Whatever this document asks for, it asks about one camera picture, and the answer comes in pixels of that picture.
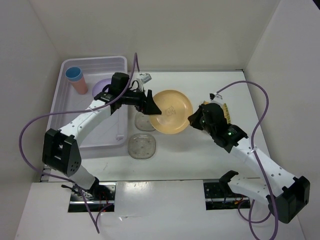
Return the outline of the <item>clear glass dish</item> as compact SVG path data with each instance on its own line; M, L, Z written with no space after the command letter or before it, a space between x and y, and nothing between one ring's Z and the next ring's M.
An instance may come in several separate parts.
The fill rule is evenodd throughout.
M140 131L144 131L144 132L155 131L155 128L150 123L150 117L148 115L143 114L142 112L138 112L135 115L134 125Z
M128 154L136 160L147 160L156 152L156 139L149 133L133 134L127 145Z

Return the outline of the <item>yellow plastic plate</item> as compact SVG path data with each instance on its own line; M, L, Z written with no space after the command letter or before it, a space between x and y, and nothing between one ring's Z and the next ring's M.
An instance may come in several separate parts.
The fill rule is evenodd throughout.
M164 90L153 97L161 110L160 115L150 115L149 122L162 134L174 135L189 126L188 117L193 114L191 101L180 91Z

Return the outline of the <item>woven bamboo tray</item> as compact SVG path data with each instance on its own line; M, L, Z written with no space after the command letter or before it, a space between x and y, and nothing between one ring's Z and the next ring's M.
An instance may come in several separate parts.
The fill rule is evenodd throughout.
M202 104L207 105L207 104L211 104L211 103L210 103L209 101L203 101ZM228 109L227 104L224 103L223 106L220 106L220 105L218 105L218 106L222 109L224 118L226 119L226 122L227 122L228 124L231 124L231 117L230 117L230 113L229 113L229 109ZM210 113L210 117L211 117L212 119L214 119L215 116L216 116L215 113Z

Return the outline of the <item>purple plastic plate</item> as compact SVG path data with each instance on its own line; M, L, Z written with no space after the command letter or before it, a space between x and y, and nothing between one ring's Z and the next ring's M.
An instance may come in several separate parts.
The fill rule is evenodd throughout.
M95 97L96 95L98 95L100 92L103 91L103 88L106 85L109 85L111 83L112 79L111 78L105 78L102 79L100 81L98 81L92 88L92 96Z

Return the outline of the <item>pink plastic cup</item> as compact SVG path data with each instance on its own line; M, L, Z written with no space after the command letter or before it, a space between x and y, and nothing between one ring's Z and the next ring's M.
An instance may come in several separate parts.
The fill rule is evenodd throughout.
M69 79L69 82L78 94L84 95L88 92L88 87L85 78L82 74L76 77L75 79Z

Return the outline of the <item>blue plastic cup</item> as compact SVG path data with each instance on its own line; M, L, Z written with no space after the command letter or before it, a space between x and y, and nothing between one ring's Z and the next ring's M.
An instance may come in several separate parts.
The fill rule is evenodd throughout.
M69 67L65 71L65 76L69 81L77 82L83 77L83 72L79 67L73 66L73 67Z

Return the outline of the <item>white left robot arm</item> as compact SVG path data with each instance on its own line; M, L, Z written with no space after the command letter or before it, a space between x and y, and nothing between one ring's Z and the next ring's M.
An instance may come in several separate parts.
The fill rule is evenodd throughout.
M181 92L164 90L156 95L152 90L129 88L131 76L116 72L111 83L97 94L89 107L58 130L50 128L44 136L42 161L71 180L83 196L94 200L107 193L97 177L82 166L79 146L104 120L123 105L149 116L155 129L164 134L177 134L188 125L193 113L191 101Z

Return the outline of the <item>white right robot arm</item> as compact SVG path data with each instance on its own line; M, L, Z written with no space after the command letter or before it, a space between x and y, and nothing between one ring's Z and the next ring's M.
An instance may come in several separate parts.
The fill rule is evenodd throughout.
M230 170L220 178L219 191L229 197L233 193L246 195L268 206L278 220L288 224L309 203L310 181L296 177L275 163L237 125L227 122L223 108L214 102L201 104L196 123L214 143L252 169L265 184L248 183L238 172Z

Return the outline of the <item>translucent plastic bin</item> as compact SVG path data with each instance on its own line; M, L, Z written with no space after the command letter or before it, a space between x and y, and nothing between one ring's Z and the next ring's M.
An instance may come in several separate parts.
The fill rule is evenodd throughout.
M78 94L66 78L65 72L71 67L82 70L88 87L86 94ZM60 68L51 112L79 111L86 109L94 100L93 90L101 81L110 80L115 72L128 71L124 56L72 58L65 60ZM123 105L111 117L97 126L82 142L80 150L115 148L125 143L128 137L128 106Z

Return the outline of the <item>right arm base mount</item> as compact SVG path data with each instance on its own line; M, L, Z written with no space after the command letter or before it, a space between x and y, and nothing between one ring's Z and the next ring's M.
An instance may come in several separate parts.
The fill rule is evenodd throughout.
M203 189L207 211L233 210L237 209L238 206L241 209L249 209L251 207L247 196L238 193L228 193L225 195L218 181L204 181Z

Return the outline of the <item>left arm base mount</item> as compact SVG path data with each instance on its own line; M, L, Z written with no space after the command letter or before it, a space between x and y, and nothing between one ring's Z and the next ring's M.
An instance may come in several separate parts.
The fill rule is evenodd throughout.
M88 207L91 212L114 212L115 211L115 196L116 196L116 182L101 182L101 186L106 188L106 191L102 193L101 196L94 197L92 194L83 191L84 198L88 204ZM68 205L69 213L84 213L87 212L85 206L85 201L83 200L81 194L78 192L78 189L75 186L67 186L65 184L61 185L64 189L69 189L70 199Z

